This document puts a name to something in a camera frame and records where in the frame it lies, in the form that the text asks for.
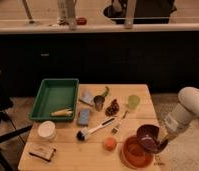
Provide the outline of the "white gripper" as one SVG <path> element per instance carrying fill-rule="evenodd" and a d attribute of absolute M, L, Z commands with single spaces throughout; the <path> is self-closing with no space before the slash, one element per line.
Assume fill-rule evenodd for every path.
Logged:
<path fill-rule="evenodd" d="M 163 144 L 166 140 L 172 141 L 175 137 L 176 134 L 168 132 L 165 127 L 159 128 L 158 141 L 160 144 Z"/>

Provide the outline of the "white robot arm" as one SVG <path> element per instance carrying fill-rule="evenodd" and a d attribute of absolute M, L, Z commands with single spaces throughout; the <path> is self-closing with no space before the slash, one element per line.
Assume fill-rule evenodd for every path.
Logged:
<path fill-rule="evenodd" d="M 199 89 L 184 87 L 178 93 L 177 105 L 165 116 L 157 140 L 160 143 L 172 141 L 184 133 L 195 118 L 199 118 Z"/>

